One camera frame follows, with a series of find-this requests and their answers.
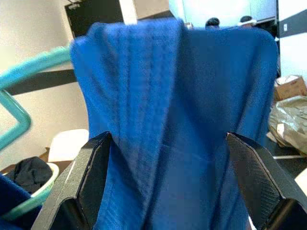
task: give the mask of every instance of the teal clothes hanger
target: teal clothes hanger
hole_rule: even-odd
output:
[[[8,146],[31,126],[31,118],[22,106],[7,92],[6,88],[30,78],[35,73],[71,60],[70,48],[57,47],[50,52],[44,52],[31,58],[0,75],[0,104],[17,120],[17,125],[0,136],[0,150]],[[1,218],[14,220],[44,203],[52,184],[35,197],[24,201]]]
[[[71,60],[69,46],[57,47],[31,58],[0,75],[0,104],[17,120],[17,124],[0,136],[0,150],[24,134],[31,126],[29,114],[4,89],[30,78],[35,73]]]

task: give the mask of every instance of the blue fabric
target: blue fabric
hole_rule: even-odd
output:
[[[0,174],[0,216],[9,212],[12,208],[29,199],[31,195],[11,181],[9,178]],[[23,229],[30,229],[33,225],[41,207],[37,207],[29,213],[19,217],[12,222],[13,225]],[[13,225],[0,219],[0,229],[18,229]]]
[[[95,24],[76,39],[90,136],[114,139],[94,229],[244,230],[225,135],[263,141],[276,54],[265,31],[176,20]]]
[[[2,219],[0,219],[0,229],[1,230],[22,230],[21,228],[16,227]]]

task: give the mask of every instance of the white wall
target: white wall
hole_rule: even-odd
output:
[[[221,26],[233,26],[250,15],[249,0],[183,0],[183,5],[187,22],[196,27],[204,27],[212,17],[217,17]]]
[[[138,18],[148,17],[169,10],[168,0],[134,0]]]
[[[169,0],[169,10],[176,18],[181,18],[184,22],[186,22],[183,0]]]
[[[19,94],[14,98],[30,114],[32,127],[0,152],[0,170],[24,158],[43,154],[45,147],[50,147],[52,138],[61,131],[88,129],[86,106],[77,82]],[[15,124],[3,107],[0,107],[0,119],[1,131]]]
[[[171,12],[185,22],[204,27],[212,17],[221,26],[235,26],[242,16],[263,20],[276,15],[276,0],[169,0]]]
[[[0,1],[0,73],[21,61],[72,39],[60,0]],[[71,69],[71,65],[53,70]],[[0,152],[0,170],[24,158],[39,156],[60,131],[88,128],[87,112],[78,83],[23,93],[16,100],[33,124],[20,139]],[[14,119],[0,105],[0,134]]]
[[[282,21],[307,9],[307,1],[279,0],[279,20]],[[280,62],[283,76],[296,74],[304,77],[307,84],[307,33],[296,34],[280,39]]]
[[[125,24],[136,24],[138,16],[136,15],[134,0],[119,0],[121,13]]]

